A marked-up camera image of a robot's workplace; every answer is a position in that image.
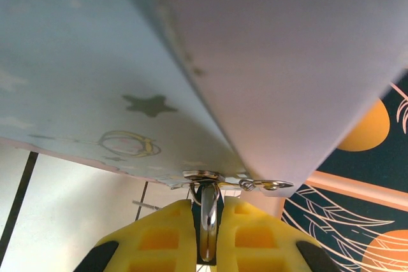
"yellow foam block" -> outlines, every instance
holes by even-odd
[[[311,272],[297,241],[319,243],[236,197],[225,197],[217,240],[218,272]]]
[[[191,201],[180,200],[101,239],[119,246],[105,272],[193,272],[196,234]]]

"gray floor tile line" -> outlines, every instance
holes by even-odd
[[[142,202],[142,203],[143,203],[143,200],[145,199],[145,196],[146,196],[146,191],[147,191],[147,185],[148,185],[148,184],[149,184],[149,183],[146,182],[146,183],[145,183],[145,186],[144,186],[144,188],[143,188],[142,197],[140,198],[140,202]],[[135,221],[139,220],[139,216],[140,216],[141,210],[142,210],[142,207],[139,206],[139,208],[138,208],[138,213],[136,214]]]
[[[24,196],[33,174],[34,166],[36,164],[38,153],[30,152],[27,163],[25,164],[24,171],[21,176],[20,184],[18,185],[13,204],[10,208],[6,225],[4,226],[3,233],[0,238],[0,267],[3,263],[4,255],[6,255],[7,247],[13,234],[15,223],[20,213],[21,206],[23,204]]]

